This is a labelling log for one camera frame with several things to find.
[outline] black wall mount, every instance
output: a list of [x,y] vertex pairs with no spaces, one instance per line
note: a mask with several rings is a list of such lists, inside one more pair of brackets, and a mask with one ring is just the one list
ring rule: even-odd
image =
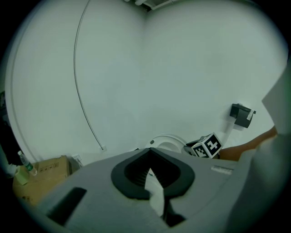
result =
[[255,113],[256,111],[251,113],[250,108],[244,107],[240,104],[232,104],[230,116],[236,119],[236,125],[248,128],[253,118],[253,114]]

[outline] brown surface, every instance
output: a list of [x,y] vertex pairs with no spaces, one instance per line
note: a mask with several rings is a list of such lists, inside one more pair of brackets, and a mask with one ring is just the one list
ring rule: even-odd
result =
[[243,152],[251,150],[251,149],[255,149],[263,141],[265,141],[266,139],[269,139],[271,137],[274,137],[276,135],[277,135],[277,130],[274,126],[269,131],[257,136],[253,140],[251,140],[243,145],[222,149],[220,151],[220,159],[238,161]]
[[71,173],[72,168],[66,156],[53,158],[33,164],[37,175],[30,174],[29,181],[21,185],[13,180],[12,189],[17,197],[21,197],[35,206],[50,190],[62,183]]

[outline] white paper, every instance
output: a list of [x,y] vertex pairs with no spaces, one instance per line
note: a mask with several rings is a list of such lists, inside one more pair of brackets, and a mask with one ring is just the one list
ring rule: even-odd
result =
[[150,168],[145,179],[145,190],[151,193],[150,205],[157,213],[158,216],[162,216],[164,213],[164,189],[160,182],[156,178],[154,172]]
[[263,99],[267,111],[275,124],[278,134],[291,133],[291,61],[277,83]]
[[251,117],[253,116],[253,113],[254,113],[254,110],[251,110],[246,119],[250,121]]

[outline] plastic bottle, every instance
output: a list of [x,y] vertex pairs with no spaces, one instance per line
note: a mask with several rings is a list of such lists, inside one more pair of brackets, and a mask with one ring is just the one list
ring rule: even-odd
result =
[[22,151],[18,151],[18,155],[20,157],[21,162],[23,165],[27,168],[27,170],[33,175],[37,175],[36,168],[29,162],[29,160],[26,158],[26,156],[22,153]]

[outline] cable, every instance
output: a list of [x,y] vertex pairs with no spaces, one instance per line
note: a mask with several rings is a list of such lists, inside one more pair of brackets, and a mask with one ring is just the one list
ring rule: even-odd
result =
[[87,117],[87,115],[86,115],[86,112],[85,112],[85,109],[84,109],[84,106],[83,106],[83,103],[82,103],[82,100],[81,100],[81,96],[80,96],[80,92],[79,92],[79,88],[78,88],[78,83],[77,83],[77,76],[76,76],[76,47],[77,47],[77,41],[78,41],[78,36],[79,36],[79,31],[80,31],[81,22],[82,22],[82,20],[83,20],[84,14],[85,14],[85,12],[86,12],[86,10],[87,10],[87,7],[88,7],[90,1],[91,1],[91,0],[89,0],[89,1],[87,2],[87,5],[86,5],[86,7],[85,7],[85,9],[84,9],[84,11],[83,11],[83,14],[82,14],[82,16],[81,16],[81,18],[80,18],[80,21],[79,21],[79,25],[78,25],[77,33],[76,33],[75,46],[74,46],[74,76],[75,76],[75,84],[76,84],[76,89],[77,89],[77,93],[78,93],[78,98],[79,98],[79,100],[80,100],[80,104],[81,104],[81,107],[82,107],[82,110],[83,110],[84,116],[85,116],[85,118],[86,118],[86,121],[87,121],[87,123],[88,123],[88,125],[89,125],[89,128],[91,129],[91,131],[92,131],[92,133],[93,133],[93,135],[94,135],[96,141],[98,142],[99,146],[101,147],[102,150],[104,150],[103,147],[101,146],[101,144],[100,144],[100,142],[99,142],[99,140],[98,140],[96,134],[94,133],[91,124],[89,123],[88,117]]

